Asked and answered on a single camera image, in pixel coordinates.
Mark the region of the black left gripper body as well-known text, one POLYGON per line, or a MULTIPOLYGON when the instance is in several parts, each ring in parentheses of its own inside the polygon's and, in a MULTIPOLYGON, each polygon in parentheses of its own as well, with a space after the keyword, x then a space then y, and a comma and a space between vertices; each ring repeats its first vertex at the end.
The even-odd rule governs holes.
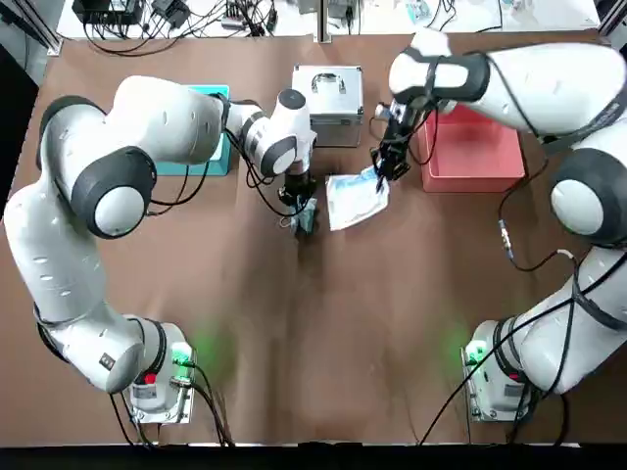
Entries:
POLYGON ((283 186, 279 188, 279 200, 283 205, 305 205, 315 187, 315 179, 308 170, 299 174, 285 173, 283 186))

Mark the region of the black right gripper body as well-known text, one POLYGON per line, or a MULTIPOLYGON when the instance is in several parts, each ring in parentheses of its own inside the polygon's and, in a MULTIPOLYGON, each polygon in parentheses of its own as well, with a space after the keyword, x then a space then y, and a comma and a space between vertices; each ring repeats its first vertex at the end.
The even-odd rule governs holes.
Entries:
POLYGON ((413 108, 406 105, 390 105, 385 141, 406 142, 412 133, 413 122, 413 108))

